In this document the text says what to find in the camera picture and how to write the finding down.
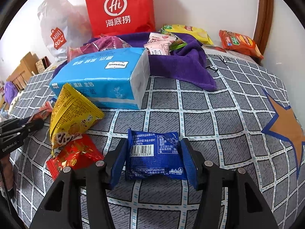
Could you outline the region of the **person's left hand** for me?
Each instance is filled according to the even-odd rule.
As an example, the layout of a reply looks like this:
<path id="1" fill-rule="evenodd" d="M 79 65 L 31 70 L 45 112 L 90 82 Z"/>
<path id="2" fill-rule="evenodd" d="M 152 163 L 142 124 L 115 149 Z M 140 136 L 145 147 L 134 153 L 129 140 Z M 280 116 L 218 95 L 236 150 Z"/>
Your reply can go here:
<path id="1" fill-rule="evenodd" d="M 13 172 L 12 163 L 10 162 L 10 155 L 7 155 L 4 158 L 2 158 L 1 164 L 3 167 L 3 174 L 4 174 L 7 190 L 10 191 L 14 185 L 14 172 Z"/>

